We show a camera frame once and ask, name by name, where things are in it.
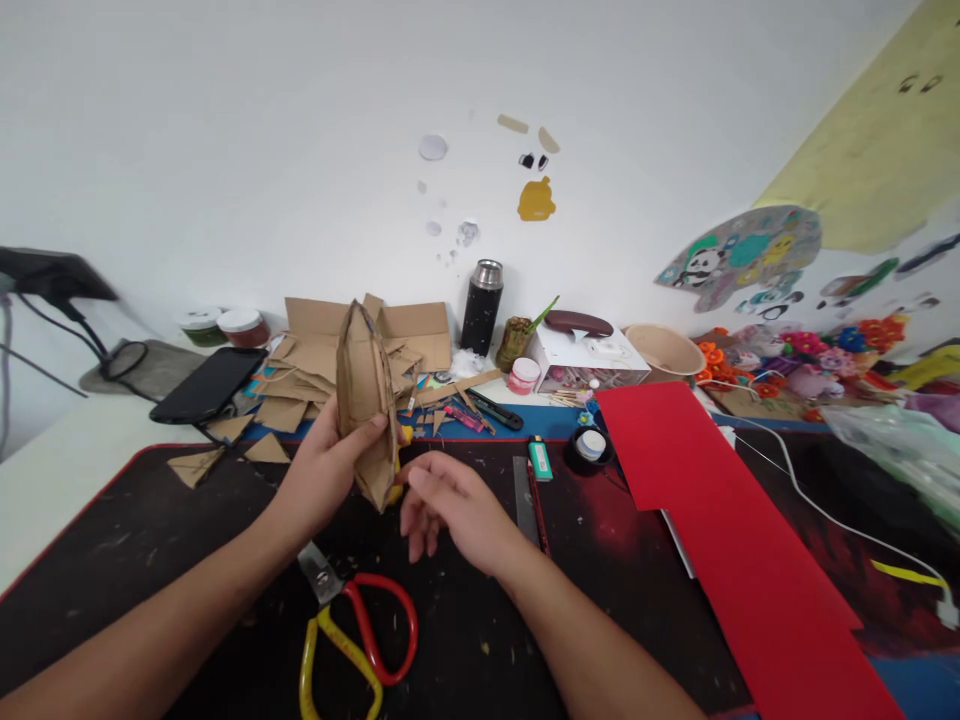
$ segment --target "red scissor handle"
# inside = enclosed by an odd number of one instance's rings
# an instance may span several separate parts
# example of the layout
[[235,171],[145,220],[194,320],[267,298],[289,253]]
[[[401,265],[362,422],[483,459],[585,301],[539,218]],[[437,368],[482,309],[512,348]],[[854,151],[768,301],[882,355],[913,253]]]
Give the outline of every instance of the red scissor handle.
[[[360,585],[378,587],[393,593],[407,613],[407,622],[410,624],[410,644],[407,646],[407,657],[404,659],[403,665],[395,673],[387,672],[387,669],[383,666],[383,660],[380,659],[380,650],[377,647],[376,638],[373,637],[373,628],[370,626],[367,606],[363,604],[363,598],[360,596]],[[413,607],[413,600],[398,583],[383,575],[373,575],[372,573],[357,573],[353,580],[347,581],[342,592],[353,603],[353,611],[357,615],[357,624],[360,626],[360,637],[363,638],[363,647],[367,651],[367,659],[370,661],[370,667],[373,668],[377,679],[386,687],[398,685],[410,671],[413,656],[417,653],[420,625],[417,623],[417,611]]]

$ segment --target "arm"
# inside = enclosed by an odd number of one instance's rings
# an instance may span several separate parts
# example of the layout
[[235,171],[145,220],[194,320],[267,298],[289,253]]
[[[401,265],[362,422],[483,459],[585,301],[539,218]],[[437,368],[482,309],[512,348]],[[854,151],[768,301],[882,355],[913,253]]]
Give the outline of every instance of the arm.
[[270,582],[343,503],[382,415],[340,440],[331,398],[277,496],[184,576],[0,700],[0,717],[159,718]]
[[444,525],[464,557],[495,577],[523,615],[574,720],[699,718],[657,662],[520,534],[477,473],[439,452],[400,473],[400,532],[410,561],[432,556]]

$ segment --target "beige bowl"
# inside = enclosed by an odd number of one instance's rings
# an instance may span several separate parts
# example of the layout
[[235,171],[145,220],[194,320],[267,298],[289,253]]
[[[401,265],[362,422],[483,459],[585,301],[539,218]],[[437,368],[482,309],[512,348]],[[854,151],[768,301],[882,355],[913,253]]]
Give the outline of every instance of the beige bowl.
[[707,366],[694,342],[665,325],[630,325],[623,334],[650,366],[644,383],[686,380]]

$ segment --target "yellow wall paper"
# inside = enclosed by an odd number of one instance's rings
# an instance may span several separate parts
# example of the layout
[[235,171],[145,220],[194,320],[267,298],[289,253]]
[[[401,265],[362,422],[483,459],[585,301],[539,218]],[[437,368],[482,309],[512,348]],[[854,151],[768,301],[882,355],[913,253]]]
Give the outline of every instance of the yellow wall paper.
[[820,213],[823,247],[894,247],[960,192],[960,3],[926,0],[756,207]]

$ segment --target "white box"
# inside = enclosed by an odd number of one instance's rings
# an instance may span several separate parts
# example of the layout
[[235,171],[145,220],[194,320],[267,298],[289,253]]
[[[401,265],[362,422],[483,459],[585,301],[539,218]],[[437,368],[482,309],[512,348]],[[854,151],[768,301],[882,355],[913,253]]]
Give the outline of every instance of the white box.
[[534,388],[538,393],[585,390],[594,378],[600,381],[599,390],[637,385],[650,372],[650,366],[617,329],[608,338],[585,337],[574,342],[573,333],[540,325],[524,354],[540,366]]

